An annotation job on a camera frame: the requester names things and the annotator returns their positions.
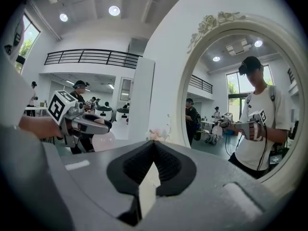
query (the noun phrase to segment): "pink balloon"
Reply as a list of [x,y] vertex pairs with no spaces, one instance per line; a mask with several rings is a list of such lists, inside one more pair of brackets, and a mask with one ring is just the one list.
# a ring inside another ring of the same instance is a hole
[[116,138],[112,132],[95,134],[92,138],[92,145],[96,152],[114,149]]

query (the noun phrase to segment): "white mirror frame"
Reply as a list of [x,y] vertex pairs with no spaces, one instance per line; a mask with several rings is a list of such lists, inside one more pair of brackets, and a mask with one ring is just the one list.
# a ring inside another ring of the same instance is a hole
[[206,16],[199,24],[198,33],[192,35],[188,58],[180,80],[177,96],[177,112],[173,117],[173,142],[189,146],[184,107],[187,89],[193,70],[205,50],[215,41],[230,34],[257,34],[272,41],[278,53],[295,75],[300,95],[300,122],[296,137],[286,157],[267,175],[259,179],[278,196],[293,190],[302,177],[308,162],[308,58],[304,48],[281,26],[269,19],[239,13],[218,13]]

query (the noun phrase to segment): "floor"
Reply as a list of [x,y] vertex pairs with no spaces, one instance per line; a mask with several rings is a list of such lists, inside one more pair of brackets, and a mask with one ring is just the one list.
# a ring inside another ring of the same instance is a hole
[[[226,138],[227,136],[230,138],[230,143],[229,139],[227,141],[227,146],[225,145],[226,143]],[[192,148],[201,152],[206,152],[210,154],[217,155],[225,160],[228,160],[230,158],[229,154],[232,154],[235,152],[236,145],[241,137],[241,134],[238,136],[234,135],[223,135],[223,138],[219,139],[216,145],[208,144],[205,143],[205,137],[202,136],[202,138],[199,141],[193,140],[192,141]]]

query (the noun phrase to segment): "recessed light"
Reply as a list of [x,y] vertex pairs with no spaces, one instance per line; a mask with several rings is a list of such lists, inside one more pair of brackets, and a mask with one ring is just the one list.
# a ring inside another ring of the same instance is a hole
[[256,47],[260,47],[260,46],[262,46],[262,44],[263,44],[263,42],[261,40],[258,40],[258,41],[255,42]]
[[62,13],[62,14],[60,15],[60,20],[66,22],[66,21],[68,20],[67,15],[66,15],[65,13]]
[[119,7],[117,7],[117,6],[111,6],[111,7],[109,8],[109,13],[110,13],[112,16],[117,16],[117,15],[120,14],[120,9],[119,9]]
[[66,82],[68,82],[68,83],[74,85],[74,83],[73,83],[72,81],[66,80]]
[[220,60],[220,57],[219,56],[215,56],[214,58],[213,58],[213,61],[214,62],[218,62]]

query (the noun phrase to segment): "white chair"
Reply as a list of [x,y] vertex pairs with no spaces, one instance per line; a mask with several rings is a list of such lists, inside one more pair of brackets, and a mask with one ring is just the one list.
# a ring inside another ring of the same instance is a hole
[[95,108],[95,114],[98,116],[101,116],[103,119],[107,121],[111,121],[112,119],[112,108],[111,107],[105,107],[105,106],[99,106]]
[[129,118],[129,109],[119,108],[116,110],[115,119],[116,121],[120,121],[121,119]]

